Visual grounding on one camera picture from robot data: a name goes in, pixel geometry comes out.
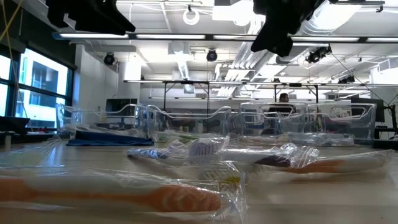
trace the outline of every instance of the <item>table surface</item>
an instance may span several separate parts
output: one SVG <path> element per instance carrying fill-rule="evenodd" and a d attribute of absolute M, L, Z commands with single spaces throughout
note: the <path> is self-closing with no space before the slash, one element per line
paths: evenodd
<path fill-rule="evenodd" d="M 66 165 L 146 172 L 189 178 L 170 170 L 127 158 L 130 147 L 57 146 L 48 166 Z M 365 148 L 325 148 L 328 155 L 372 151 Z M 248 223 L 397 223 L 398 156 L 384 169 L 346 175 L 300 175 L 266 172 L 250 177 L 246 187 Z M 0 223 L 148 223 L 111 214 L 0 209 Z"/>

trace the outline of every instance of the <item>computer monitor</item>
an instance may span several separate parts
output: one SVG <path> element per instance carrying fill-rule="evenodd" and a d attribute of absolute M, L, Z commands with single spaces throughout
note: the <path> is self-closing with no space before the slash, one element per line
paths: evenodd
<path fill-rule="evenodd" d="M 351 98 L 351 103 L 374 103 L 376 108 L 376 122 L 384 122 L 384 102 L 383 100 L 367 99 L 367 98 Z M 363 110 L 352 109 L 353 116 L 361 115 Z"/>
<path fill-rule="evenodd" d="M 106 100 L 106 111 L 116 112 L 123 109 L 126 105 L 137 104 L 137 99 L 107 99 Z M 134 116 L 135 106 L 129 106 L 120 113 L 109 114 L 111 116 Z"/>

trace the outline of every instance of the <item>wooden table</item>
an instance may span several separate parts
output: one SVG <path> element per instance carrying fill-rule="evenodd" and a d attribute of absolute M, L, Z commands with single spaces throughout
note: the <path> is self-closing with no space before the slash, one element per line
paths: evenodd
<path fill-rule="evenodd" d="M 57 147 L 47 165 L 85 166 L 189 178 L 184 171 L 148 166 L 126 157 L 130 147 Z M 324 154 L 372 149 L 322 149 Z M 297 175 L 265 172 L 250 176 L 247 186 L 249 224 L 397 223 L 398 160 L 385 169 L 347 175 Z M 157 220 L 152 223 L 166 223 Z M 0 209 L 0 223 L 150 223 L 112 214 L 79 214 Z"/>

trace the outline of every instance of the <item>ceiling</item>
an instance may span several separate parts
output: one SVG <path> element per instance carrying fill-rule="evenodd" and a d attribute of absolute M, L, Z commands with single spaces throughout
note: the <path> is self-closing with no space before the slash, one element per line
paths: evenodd
<path fill-rule="evenodd" d="M 46 18 L 47 8 L 44 0 L 24 1 L 23 7 L 48 22 Z M 200 19 L 197 24 L 191 26 L 183 21 L 186 5 L 170 6 L 167 4 L 118 4 L 119 11 L 137 27 L 138 33 L 181 33 L 181 34 L 247 34 L 250 24 L 237 26 L 233 21 L 214 21 L 212 9 L 214 0 L 202 1 L 202 6 L 192 6 L 199 10 Z M 388 0 L 384 11 L 376 13 L 378 7 L 363 7 L 354 13 L 348 22 L 334 30 L 330 35 L 384 35 L 398 36 L 398 1 Z M 73 30 L 73 21 L 67 22 L 71 25 L 61 31 Z M 148 41 L 148 40 L 92 40 L 84 42 L 87 49 L 91 45 L 112 46 L 125 45 L 135 46 L 142 54 L 147 66 L 142 68 L 142 74 L 171 74 L 178 70 L 176 61 L 168 56 L 168 47 L 171 41 Z M 231 63 L 241 48 L 241 42 L 189 42 L 190 52 L 195 55 L 187 62 L 189 70 L 215 71 L 217 63 Z M 376 66 L 378 62 L 388 57 L 398 55 L 396 44 L 332 44 L 334 56 L 329 55 L 317 64 L 309 65 L 304 62 L 305 54 L 296 58 L 293 63 L 284 70 L 284 76 L 276 74 L 285 82 L 305 82 L 330 79 L 331 76 L 344 72 L 346 68 L 353 68 L 358 78 L 367 81 L 369 68 Z M 207 62 L 206 55 L 209 49 L 215 49 L 218 53 L 217 62 Z M 128 52 L 116 52 L 122 61 L 128 60 Z"/>

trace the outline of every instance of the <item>security camera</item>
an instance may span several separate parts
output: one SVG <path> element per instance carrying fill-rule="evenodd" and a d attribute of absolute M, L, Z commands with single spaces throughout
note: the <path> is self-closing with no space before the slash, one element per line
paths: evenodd
<path fill-rule="evenodd" d="M 207 57 L 206 57 L 208 62 L 214 62 L 217 60 L 217 53 L 216 50 L 211 49 L 209 50 L 209 52 L 207 53 Z"/>
<path fill-rule="evenodd" d="M 116 63 L 116 59 L 114 57 L 114 52 L 107 52 L 104 58 L 105 65 L 114 65 Z"/>

